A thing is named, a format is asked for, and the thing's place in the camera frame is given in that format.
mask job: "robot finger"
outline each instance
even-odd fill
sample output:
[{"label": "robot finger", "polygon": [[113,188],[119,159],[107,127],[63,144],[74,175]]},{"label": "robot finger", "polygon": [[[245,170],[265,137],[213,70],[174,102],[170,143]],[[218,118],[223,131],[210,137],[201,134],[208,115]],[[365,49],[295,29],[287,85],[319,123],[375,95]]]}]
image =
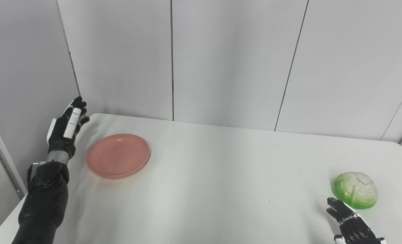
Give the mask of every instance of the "robot finger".
[{"label": "robot finger", "polygon": [[351,219],[350,222],[353,223],[355,228],[358,230],[359,235],[361,235],[362,237],[376,238],[376,235],[371,230],[370,226],[368,226],[367,223],[365,223],[365,221],[361,217]]},{"label": "robot finger", "polygon": [[339,229],[341,230],[341,234],[344,236],[346,240],[349,240],[350,242],[353,243],[353,241],[357,239],[353,230],[350,229],[350,226],[348,224],[341,224],[339,226]]},{"label": "robot finger", "polygon": [[326,211],[329,213],[329,215],[335,218],[337,222],[340,222],[342,220],[341,217],[338,215],[337,211],[334,210],[333,208],[329,207]]},{"label": "robot finger", "polygon": [[355,214],[355,211],[349,208],[343,201],[338,201],[337,203],[335,210],[343,220],[349,219]]},{"label": "robot finger", "polygon": [[73,112],[73,107],[68,107],[64,114],[62,115],[62,117],[66,117],[67,119],[69,119],[71,117],[71,114]]}]

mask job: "robotic hand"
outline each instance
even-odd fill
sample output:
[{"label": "robotic hand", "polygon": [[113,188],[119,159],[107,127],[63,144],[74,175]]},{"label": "robotic hand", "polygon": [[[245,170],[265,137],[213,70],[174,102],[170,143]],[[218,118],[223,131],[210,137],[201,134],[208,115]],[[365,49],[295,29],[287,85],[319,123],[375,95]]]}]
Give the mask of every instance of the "robotic hand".
[{"label": "robotic hand", "polygon": [[327,212],[339,223],[342,235],[334,237],[336,244],[386,244],[384,238],[376,238],[361,215],[343,201],[328,198]]},{"label": "robotic hand", "polygon": [[[34,163],[27,171],[27,196],[18,216],[20,227],[12,244],[52,244],[56,229],[64,220],[68,202],[69,172],[66,165],[76,151],[80,128],[89,121],[86,102],[77,97],[64,114],[53,119],[47,140],[47,160]],[[33,165],[39,165],[30,178]]]}]

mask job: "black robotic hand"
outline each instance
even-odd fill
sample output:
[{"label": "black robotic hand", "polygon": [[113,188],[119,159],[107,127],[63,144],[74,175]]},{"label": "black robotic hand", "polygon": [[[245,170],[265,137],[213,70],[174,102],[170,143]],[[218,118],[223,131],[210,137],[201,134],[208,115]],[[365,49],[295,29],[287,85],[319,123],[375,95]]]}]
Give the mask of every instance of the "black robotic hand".
[{"label": "black robotic hand", "polygon": [[74,156],[76,135],[83,124],[89,121],[89,117],[86,117],[85,114],[86,102],[82,100],[81,96],[78,96],[66,108],[61,117],[53,119],[47,134],[49,153],[59,150],[68,153],[70,159]]},{"label": "black robotic hand", "polygon": [[[76,151],[74,142],[86,117],[86,102],[77,97],[64,114],[52,120],[47,134],[49,154],[45,162],[27,172],[27,196],[18,215],[20,227],[12,244],[52,244],[62,224],[68,202],[68,164]],[[39,165],[31,179],[32,166]]]},{"label": "black robotic hand", "polygon": [[376,238],[373,231],[351,207],[343,201],[328,198],[327,212],[339,223],[341,235],[334,237],[336,244],[386,244],[384,238]]}]

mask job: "white finger segment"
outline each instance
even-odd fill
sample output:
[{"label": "white finger segment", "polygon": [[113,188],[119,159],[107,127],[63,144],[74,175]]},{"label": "white finger segment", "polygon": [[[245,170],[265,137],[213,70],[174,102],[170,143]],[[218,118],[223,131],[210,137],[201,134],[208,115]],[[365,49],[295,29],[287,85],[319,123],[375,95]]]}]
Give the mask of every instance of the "white finger segment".
[{"label": "white finger segment", "polygon": [[70,116],[70,120],[68,121],[68,125],[66,126],[66,130],[64,132],[65,138],[71,139],[73,137],[77,123],[79,122],[81,112],[82,110],[80,108],[73,108],[73,112]]}]

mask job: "white table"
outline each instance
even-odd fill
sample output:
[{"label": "white table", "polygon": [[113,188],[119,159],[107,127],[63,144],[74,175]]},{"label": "white table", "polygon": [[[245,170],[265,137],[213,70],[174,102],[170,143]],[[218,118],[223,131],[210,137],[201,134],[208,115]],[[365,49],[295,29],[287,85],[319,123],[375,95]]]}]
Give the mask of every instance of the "white table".
[{"label": "white table", "polygon": [[[116,133],[143,137],[151,159],[126,179],[102,179],[84,157]],[[402,244],[402,147],[393,142],[94,114],[76,145],[55,244],[333,244],[340,232],[326,198],[347,171],[373,178],[379,201],[359,212]],[[0,244],[12,241],[21,205]]]}]

